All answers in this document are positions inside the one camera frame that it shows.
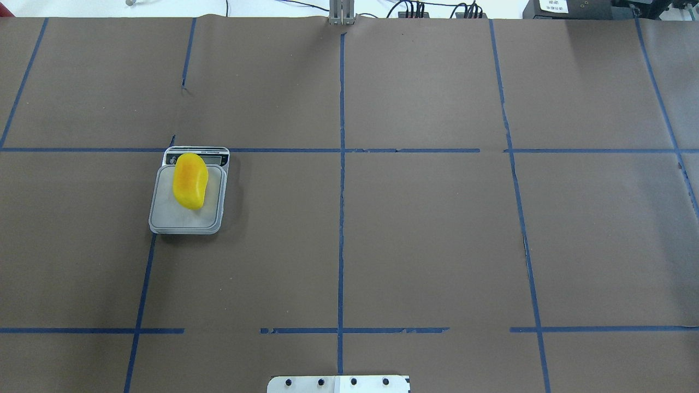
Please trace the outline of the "yellow mango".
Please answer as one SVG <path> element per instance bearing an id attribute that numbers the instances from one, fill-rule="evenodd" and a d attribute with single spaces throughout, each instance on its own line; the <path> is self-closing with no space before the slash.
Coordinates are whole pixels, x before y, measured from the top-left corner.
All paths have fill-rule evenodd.
<path id="1" fill-rule="evenodd" d="M 190 211 L 203 208 L 208 186 L 208 167 L 195 153 L 178 157 L 173 171 L 172 193 L 182 207 Z"/>

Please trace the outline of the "silver digital kitchen scale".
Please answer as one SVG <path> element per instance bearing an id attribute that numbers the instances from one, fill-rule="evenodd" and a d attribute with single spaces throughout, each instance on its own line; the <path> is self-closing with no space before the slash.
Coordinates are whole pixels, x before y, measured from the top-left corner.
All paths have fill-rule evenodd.
<path id="1" fill-rule="evenodd" d="M 224 214 L 230 151 L 174 145 L 156 176 L 148 224 L 152 233 L 212 235 Z"/>

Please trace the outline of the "white pedestal column base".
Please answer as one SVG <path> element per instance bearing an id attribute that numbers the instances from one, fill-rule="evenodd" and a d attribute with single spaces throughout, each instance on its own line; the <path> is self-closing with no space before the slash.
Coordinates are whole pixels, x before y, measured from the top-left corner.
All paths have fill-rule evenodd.
<path id="1" fill-rule="evenodd" d="M 410 378 L 401 375 L 276 376 L 267 392 L 410 392 Z"/>

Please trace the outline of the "aluminium frame post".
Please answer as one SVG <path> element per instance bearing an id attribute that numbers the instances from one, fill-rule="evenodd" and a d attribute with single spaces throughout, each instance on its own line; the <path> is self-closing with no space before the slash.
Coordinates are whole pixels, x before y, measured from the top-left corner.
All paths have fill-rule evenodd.
<path id="1" fill-rule="evenodd" d="M 354 25 L 357 15 L 355 0 L 330 0 L 329 24 L 332 26 Z"/>

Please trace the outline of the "black equipment box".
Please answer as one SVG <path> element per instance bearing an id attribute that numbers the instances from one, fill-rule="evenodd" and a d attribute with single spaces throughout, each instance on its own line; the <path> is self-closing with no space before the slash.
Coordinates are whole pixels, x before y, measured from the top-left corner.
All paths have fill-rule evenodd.
<path id="1" fill-rule="evenodd" d="M 628 20 L 630 8 L 614 7 L 612 1 L 529 1 L 522 11 L 524 20 Z"/>

